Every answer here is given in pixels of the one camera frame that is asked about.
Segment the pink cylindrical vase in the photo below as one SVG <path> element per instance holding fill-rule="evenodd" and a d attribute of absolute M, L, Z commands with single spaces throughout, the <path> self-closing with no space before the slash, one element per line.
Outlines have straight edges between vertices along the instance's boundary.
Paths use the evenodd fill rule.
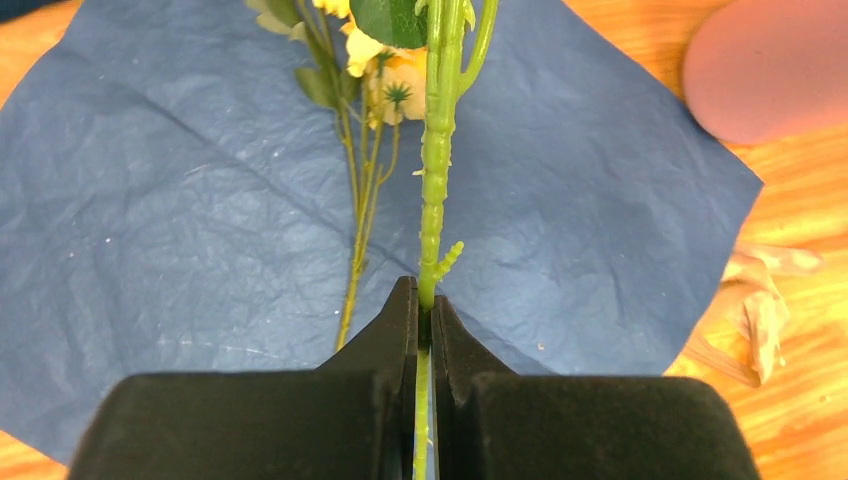
<path fill-rule="evenodd" d="M 730 143 L 846 124 L 846 0 L 730 2 L 689 41 L 681 84 L 695 120 Z"/>

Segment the tan ribbon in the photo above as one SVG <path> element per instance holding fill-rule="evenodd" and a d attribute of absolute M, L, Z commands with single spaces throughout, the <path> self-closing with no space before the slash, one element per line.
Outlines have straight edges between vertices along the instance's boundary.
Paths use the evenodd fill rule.
<path fill-rule="evenodd" d="M 823 257 L 811 250 L 737 242 L 715 296 L 682 353 L 743 385 L 761 387 L 782 360 L 780 336 L 790 321 L 774 278 L 812 275 L 823 265 Z M 747 340 L 747 361 L 709 342 L 708 328 L 721 322 Z"/>

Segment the blue wrapping paper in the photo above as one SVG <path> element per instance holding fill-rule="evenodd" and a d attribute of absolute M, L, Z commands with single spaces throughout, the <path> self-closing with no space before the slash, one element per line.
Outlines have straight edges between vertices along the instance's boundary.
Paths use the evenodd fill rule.
<path fill-rule="evenodd" d="M 307 48 L 242 1 L 87 1 L 1 112 L 1 427 L 67 462 L 148 371 L 328 358 L 354 235 Z M 762 183 L 560 1 L 500 4 L 457 106 L 441 283 L 532 374 L 658 375 Z"/>

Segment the flower bouquet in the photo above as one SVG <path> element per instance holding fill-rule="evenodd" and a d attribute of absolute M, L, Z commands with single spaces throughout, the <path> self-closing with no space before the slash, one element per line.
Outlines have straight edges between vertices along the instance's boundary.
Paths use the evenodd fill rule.
<path fill-rule="evenodd" d="M 399 159 L 400 125 L 423 116 L 423 49 L 387 47 L 359 28 L 347 1 L 250 1 L 257 24 L 305 44 L 313 63 L 294 77 L 315 105 L 332 111 L 352 194 L 349 281 L 336 336 L 349 340 L 358 287 L 383 185 Z"/>

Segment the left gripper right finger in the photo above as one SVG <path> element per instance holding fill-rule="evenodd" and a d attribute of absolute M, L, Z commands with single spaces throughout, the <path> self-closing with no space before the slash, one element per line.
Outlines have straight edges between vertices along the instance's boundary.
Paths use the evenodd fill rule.
<path fill-rule="evenodd" d="M 760 473 L 722 397 L 688 377 L 521 375 L 438 297 L 440 479 L 744 480 Z"/>

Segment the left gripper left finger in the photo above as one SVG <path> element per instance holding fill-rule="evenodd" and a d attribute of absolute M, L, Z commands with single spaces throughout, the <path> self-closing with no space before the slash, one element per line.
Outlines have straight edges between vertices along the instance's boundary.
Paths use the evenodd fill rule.
<path fill-rule="evenodd" d="M 118 383 L 72 479 L 409 479 L 417 285 L 312 370 L 146 373 Z"/>

